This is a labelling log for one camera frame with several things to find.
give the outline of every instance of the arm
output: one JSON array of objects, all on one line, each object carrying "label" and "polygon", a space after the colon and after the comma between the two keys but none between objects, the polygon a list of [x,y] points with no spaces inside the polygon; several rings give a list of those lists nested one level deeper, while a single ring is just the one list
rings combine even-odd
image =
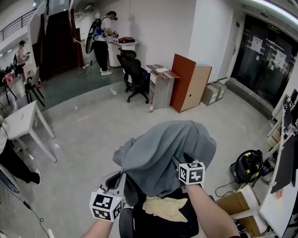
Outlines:
[{"label": "arm", "polygon": [[115,33],[112,32],[111,28],[104,28],[104,31],[113,37],[117,36]]},{"label": "arm", "polygon": [[97,220],[82,238],[108,238],[113,222]]},{"label": "arm", "polygon": [[208,238],[240,236],[232,218],[213,202],[199,185],[186,185],[186,191]]}]

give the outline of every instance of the black and white marker cube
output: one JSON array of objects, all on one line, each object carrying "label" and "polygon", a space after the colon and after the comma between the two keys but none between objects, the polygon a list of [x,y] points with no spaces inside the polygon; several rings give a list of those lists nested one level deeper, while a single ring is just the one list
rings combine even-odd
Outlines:
[{"label": "black and white marker cube", "polygon": [[205,166],[201,162],[179,165],[179,180],[186,185],[202,184],[204,177]]},{"label": "black and white marker cube", "polygon": [[113,222],[123,210],[122,197],[107,195],[99,188],[92,192],[89,207],[94,218]]}]

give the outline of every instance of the man in white shirt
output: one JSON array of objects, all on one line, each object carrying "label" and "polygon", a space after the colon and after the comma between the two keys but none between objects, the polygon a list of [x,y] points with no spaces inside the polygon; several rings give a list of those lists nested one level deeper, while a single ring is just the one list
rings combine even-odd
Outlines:
[{"label": "man in white shirt", "polygon": [[108,70],[107,61],[108,61],[108,43],[105,39],[105,36],[112,36],[112,37],[118,37],[117,34],[113,33],[111,30],[112,20],[117,20],[116,18],[116,12],[111,11],[107,13],[106,16],[100,18],[102,21],[101,29],[102,33],[99,34],[94,43],[94,53],[96,56],[96,60],[101,68],[102,76],[112,74],[113,72]]},{"label": "man in white shirt", "polygon": [[19,44],[19,49],[16,53],[16,57],[17,57],[17,61],[18,61],[18,64],[17,64],[17,69],[18,69],[18,73],[20,74],[23,82],[26,81],[26,77],[25,77],[25,73],[24,73],[24,69],[23,69],[23,66],[25,65],[25,61],[26,61],[26,57],[25,57],[25,54],[24,54],[24,46],[25,46],[25,41],[21,40],[20,41],[20,44]]},{"label": "man in white shirt", "polygon": [[32,172],[23,160],[11,147],[8,137],[3,128],[0,127],[0,164],[3,165],[12,175],[25,181],[41,184],[41,172],[36,169]]}]

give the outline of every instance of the white sneaker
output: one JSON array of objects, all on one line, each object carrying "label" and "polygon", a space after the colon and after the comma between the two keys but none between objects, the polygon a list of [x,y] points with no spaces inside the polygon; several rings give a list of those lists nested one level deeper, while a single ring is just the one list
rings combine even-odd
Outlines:
[{"label": "white sneaker", "polygon": [[39,169],[36,169],[35,172],[39,175],[39,184],[38,185],[41,185],[41,172]]},{"label": "white sneaker", "polygon": [[[107,70],[109,70],[111,67],[107,67]],[[101,72],[102,72],[102,68],[101,68]]]},{"label": "white sneaker", "polygon": [[113,72],[110,71],[110,70],[102,71],[102,76],[109,75],[109,74],[112,74],[112,73],[113,73]]}]

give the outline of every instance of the person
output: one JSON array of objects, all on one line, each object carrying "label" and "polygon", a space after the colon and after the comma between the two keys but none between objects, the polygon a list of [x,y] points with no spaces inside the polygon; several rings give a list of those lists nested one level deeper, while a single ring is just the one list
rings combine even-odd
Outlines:
[{"label": "person", "polygon": [[3,165],[13,176],[25,181],[41,184],[41,172],[36,169],[30,171],[23,160],[16,154],[12,148],[11,142],[3,128],[0,129],[0,164]]},{"label": "person", "polygon": [[17,51],[16,55],[16,59],[17,59],[17,69],[18,69],[18,73],[20,74],[23,82],[26,82],[26,77],[25,77],[25,73],[24,73],[24,69],[23,66],[25,65],[25,61],[26,61],[26,57],[24,54],[24,46],[25,46],[25,41],[21,40],[19,43],[19,49]]},{"label": "person", "polygon": [[104,31],[103,34],[99,34],[94,43],[94,53],[96,60],[101,68],[102,76],[112,74],[113,72],[109,70],[107,61],[108,61],[108,44],[107,40],[105,39],[104,35],[106,36],[113,36],[117,37],[118,35],[113,33],[111,30],[112,20],[116,20],[116,12],[111,11],[107,13],[106,16],[100,18],[102,21],[101,29]]},{"label": "person", "polygon": [[[240,238],[232,218],[209,198],[201,186],[186,185],[186,191],[207,238]],[[112,222],[97,220],[82,238],[108,238],[112,226]]]}]

